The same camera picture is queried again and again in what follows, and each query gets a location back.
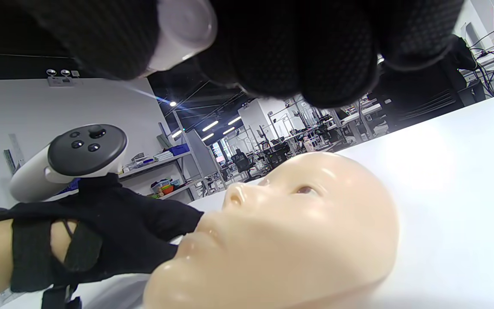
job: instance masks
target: black ceiling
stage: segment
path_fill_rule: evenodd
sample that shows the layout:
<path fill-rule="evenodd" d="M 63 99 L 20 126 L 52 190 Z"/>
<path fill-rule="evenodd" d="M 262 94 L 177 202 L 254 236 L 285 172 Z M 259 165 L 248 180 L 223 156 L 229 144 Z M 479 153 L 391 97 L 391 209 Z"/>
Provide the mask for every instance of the black ceiling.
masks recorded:
<path fill-rule="evenodd" d="M 0 79 L 46 78 L 48 68 L 81 70 L 83 78 L 96 77 L 82 70 L 67 50 L 12 0 L 0 0 Z M 171 130 L 178 128 L 172 113 L 176 111 L 187 130 L 196 129 L 201 137 L 214 133 L 207 144 L 222 137 L 229 128 L 228 122 L 237 117 L 237 109 L 249 100 L 237 88 L 222 88 L 208 82 L 191 61 L 167 72 L 154 73 L 148 80 L 156 96 L 177 102 L 172 108 L 160 101 Z M 218 125 L 202 132 L 215 120 Z"/>

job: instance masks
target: storage bin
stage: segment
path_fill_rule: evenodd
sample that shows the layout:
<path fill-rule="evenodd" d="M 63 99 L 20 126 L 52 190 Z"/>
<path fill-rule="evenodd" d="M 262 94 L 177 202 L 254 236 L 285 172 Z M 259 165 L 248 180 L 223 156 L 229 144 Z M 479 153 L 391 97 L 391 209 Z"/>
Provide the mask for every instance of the storage bin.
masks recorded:
<path fill-rule="evenodd" d="M 190 148 L 188 148 L 188 144 L 184 143 L 182 145 L 169 148 L 169 151 L 173 154 L 173 156 L 178 156 L 190 151 Z"/>

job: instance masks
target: velcro strap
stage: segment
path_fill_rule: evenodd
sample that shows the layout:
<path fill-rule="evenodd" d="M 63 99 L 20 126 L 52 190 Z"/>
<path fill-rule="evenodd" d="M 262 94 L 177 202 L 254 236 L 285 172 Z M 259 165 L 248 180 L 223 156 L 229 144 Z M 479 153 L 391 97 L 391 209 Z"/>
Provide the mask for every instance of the velcro strap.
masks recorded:
<path fill-rule="evenodd" d="M 46 219 L 14 219 L 11 291 L 34 292 L 46 289 L 53 283 L 65 286 L 81 282 L 81 273 L 87 272 L 98 262 L 102 238 L 85 224 L 78 223 L 66 253 L 63 272 L 55 273 L 51 267 L 51 262 L 56 260 L 51 251 L 52 224 L 53 221 Z"/>
<path fill-rule="evenodd" d="M 86 272 L 98 261 L 101 248 L 102 237 L 80 222 L 68 247 L 64 266 L 70 272 Z"/>
<path fill-rule="evenodd" d="M 79 297 L 70 301 L 76 289 L 77 284 L 57 286 L 46 290 L 43 293 L 41 309 L 81 309 L 82 305 Z"/>
<path fill-rule="evenodd" d="M 12 292 L 35 292 L 53 283 L 51 221 L 12 221 Z"/>

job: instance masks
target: white vr controller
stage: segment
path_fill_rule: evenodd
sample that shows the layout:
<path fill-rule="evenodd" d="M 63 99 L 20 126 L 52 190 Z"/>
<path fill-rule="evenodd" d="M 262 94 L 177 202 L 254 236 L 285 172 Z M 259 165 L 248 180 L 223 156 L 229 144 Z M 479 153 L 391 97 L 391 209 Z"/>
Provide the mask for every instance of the white vr controller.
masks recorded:
<path fill-rule="evenodd" d="M 117 173 L 127 144 L 125 132 L 109 124 L 91 124 L 67 131 L 16 171 L 10 180 L 10 193 L 20 202 L 45 201 L 75 178 Z"/>
<path fill-rule="evenodd" d="M 212 45 L 216 14 L 208 0 L 158 0 L 159 39 L 148 72 L 169 70 Z"/>

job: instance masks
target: gloved hand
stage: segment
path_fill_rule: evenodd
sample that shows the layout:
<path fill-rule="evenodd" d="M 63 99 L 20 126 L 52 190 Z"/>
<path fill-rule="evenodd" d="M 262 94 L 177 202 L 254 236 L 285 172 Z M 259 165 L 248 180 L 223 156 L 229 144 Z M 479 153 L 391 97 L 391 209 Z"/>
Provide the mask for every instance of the gloved hand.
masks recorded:
<path fill-rule="evenodd" d="M 145 72 L 159 35 L 156 0 L 17 0 L 90 71 Z M 211 0 L 215 43 L 194 58 L 210 80 L 255 96 L 302 94 L 318 108 L 350 104 L 377 80 L 446 52 L 463 0 Z"/>
<path fill-rule="evenodd" d="M 176 246 L 168 242 L 194 231 L 203 215 L 180 202 L 155 200 L 122 188 L 115 174 L 82 179 L 78 185 L 77 195 L 55 202 L 19 203 L 10 210 L 0 209 L 0 221 L 14 219 L 11 290 L 30 292 L 51 284 L 153 272 L 176 254 Z M 59 219 L 78 221 L 68 251 L 70 254 L 72 247 L 78 246 L 70 257 L 71 267 L 51 254 L 51 223 Z M 94 233 L 78 235 L 82 225 Z M 83 239 L 74 244 L 76 237 Z M 82 240 L 88 246 L 81 248 Z M 89 256 L 94 260 L 85 261 Z"/>

